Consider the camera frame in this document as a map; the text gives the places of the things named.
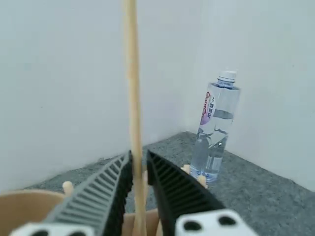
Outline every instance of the bottle label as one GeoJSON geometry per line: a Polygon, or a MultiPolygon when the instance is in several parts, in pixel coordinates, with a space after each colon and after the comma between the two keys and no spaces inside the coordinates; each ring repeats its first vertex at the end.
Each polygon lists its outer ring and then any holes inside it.
{"type": "Polygon", "coordinates": [[[205,103],[203,104],[202,115],[200,124],[206,124],[209,122],[216,110],[216,100],[210,91],[206,93],[205,103]]]}

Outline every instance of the wooden peg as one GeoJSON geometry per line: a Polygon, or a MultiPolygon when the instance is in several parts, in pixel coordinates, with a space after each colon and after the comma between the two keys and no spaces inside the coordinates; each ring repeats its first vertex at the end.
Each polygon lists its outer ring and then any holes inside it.
{"type": "Polygon", "coordinates": [[[63,191],[64,194],[68,197],[72,194],[73,192],[73,185],[70,181],[66,181],[63,183],[63,191]]]}

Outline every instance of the gray carpet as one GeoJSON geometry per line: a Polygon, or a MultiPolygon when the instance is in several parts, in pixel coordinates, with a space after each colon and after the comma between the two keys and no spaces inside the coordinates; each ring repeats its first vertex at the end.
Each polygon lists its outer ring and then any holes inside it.
{"type": "MultiPolygon", "coordinates": [[[[178,166],[190,163],[195,135],[181,133],[144,148],[171,160],[178,166]]],[[[78,185],[108,160],[68,171],[30,188],[62,192],[66,180],[78,185]]],[[[219,180],[210,191],[226,207],[236,210],[261,236],[315,236],[315,193],[277,176],[232,153],[225,152],[219,180]]],[[[156,207],[149,189],[147,209],[156,207]]],[[[126,212],[134,212],[130,192],[126,212]]]]}

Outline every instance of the white wall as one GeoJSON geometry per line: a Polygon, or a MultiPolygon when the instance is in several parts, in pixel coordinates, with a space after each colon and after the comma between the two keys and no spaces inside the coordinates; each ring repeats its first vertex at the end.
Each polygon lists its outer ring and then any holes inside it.
{"type": "Polygon", "coordinates": [[[238,70],[241,100],[227,150],[315,190],[315,2],[214,0],[188,84],[196,132],[209,81],[238,70]]]}
{"type": "MultiPolygon", "coordinates": [[[[0,191],[129,149],[121,4],[0,2],[0,191]]],[[[184,130],[202,2],[138,5],[147,144],[184,130]]]]}
{"type": "MultiPolygon", "coordinates": [[[[122,1],[0,2],[0,191],[129,149],[122,1]]],[[[238,69],[227,149],[315,190],[314,2],[139,0],[143,142],[196,132],[238,69]]]]}

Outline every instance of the gripper screw hole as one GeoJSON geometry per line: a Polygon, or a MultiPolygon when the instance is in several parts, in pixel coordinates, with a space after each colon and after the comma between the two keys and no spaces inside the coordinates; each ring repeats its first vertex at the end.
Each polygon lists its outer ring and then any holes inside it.
{"type": "Polygon", "coordinates": [[[31,236],[48,236],[48,232],[46,230],[40,230],[35,232],[31,236]]]}
{"type": "Polygon", "coordinates": [[[229,216],[221,216],[219,218],[219,223],[221,225],[235,225],[236,224],[236,221],[233,220],[231,217],[229,216]]]}
{"type": "Polygon", "coordinates": [[[184,224],[184,229],[186,231],[198,231],[201,230],[201,225],[196,221],[186,221],[184,224]]]}

